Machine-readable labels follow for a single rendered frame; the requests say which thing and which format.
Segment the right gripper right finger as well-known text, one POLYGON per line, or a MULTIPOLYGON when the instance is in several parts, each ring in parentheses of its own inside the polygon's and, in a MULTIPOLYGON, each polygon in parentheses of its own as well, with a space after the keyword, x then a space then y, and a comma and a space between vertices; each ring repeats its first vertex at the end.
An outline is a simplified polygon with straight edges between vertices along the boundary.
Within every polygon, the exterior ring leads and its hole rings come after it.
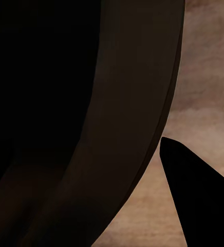
POLYGON ((188 247, 224 247, 224 177, 177 140, 159 154, 188 247))

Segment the cauldron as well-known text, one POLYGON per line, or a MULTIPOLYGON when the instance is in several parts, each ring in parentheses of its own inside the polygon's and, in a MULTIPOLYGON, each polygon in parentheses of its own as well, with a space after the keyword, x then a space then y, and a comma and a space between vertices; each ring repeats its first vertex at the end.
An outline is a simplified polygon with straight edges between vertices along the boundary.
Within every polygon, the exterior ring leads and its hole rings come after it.
POLYGON ((185 0, 0 0, 0 247, 91 247, 155 153, 185 0))

